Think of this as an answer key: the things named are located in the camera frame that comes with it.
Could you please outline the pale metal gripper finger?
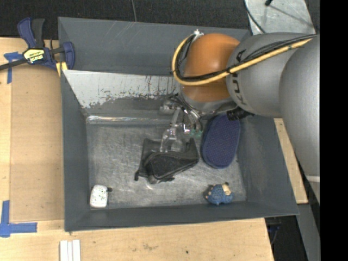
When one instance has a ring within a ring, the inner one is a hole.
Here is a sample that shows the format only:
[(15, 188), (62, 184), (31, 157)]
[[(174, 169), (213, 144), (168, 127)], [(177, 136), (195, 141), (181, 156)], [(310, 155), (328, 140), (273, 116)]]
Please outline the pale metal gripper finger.
[(176, 140), (177, 140), (176, 129), (175, 128), (167, 129), (162, 135), (162, 139), (160, 143), (160, 152), (168, 152)]
[(190, 138), (190, 133), (185, 132), (184, 130), (179, 133), (177, 143), (180, 152), (186, 151), (187, 143), (189, 143)]

